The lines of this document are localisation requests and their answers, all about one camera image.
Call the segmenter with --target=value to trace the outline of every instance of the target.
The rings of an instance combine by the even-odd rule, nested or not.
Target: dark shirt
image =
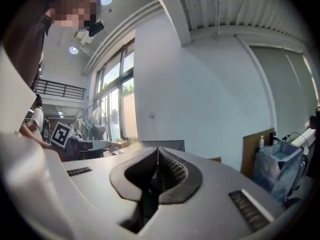
[[[54,0],[28,0],[10,23],[3,37],[4,49],[28,86],[40,64],[45,33],[52,24],[45,13]]]

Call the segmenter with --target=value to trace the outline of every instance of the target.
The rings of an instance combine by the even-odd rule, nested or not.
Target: person
[[[7,27],[3,47],[13,66],[30,87],[42,61],[45,35],[52,24],[62,27],[89,28],[100,13],[100,0],[28,0]],[[27,125],[20,133],[38,142],[43,149],[58,152],[66,160],[63,149],[38,139]]]
[[[27,127],[38,140],[42,141],[44,113],[42,111],[42,99],[39,94],[36,94],[36,99],[32,104],[31,109],[34,113]]]

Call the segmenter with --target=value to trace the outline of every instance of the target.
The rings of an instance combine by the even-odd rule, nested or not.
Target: corrugated ceiling
[[[310,42],[302,18],[288,0],[181,0],[190,31],[224,25],[266,28]]]

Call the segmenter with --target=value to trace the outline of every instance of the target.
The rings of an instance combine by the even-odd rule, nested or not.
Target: tree
[[[122,86],[122,95],[123,96],[127,96],[129,94],[132,94],[134,91],[135,91],[135,87],[132,84],[130,84],[129,86],[128,85]]]

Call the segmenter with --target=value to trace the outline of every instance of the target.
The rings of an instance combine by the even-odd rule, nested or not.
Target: balcony railing
[[[46,94],[46,95],[83,100],[85,95],[85,90],[86,89],[84,88],[80,88],[80,87],[76,87],[76,86],[72,86],[64,83],[38,79],[33,91],[36,94]]]

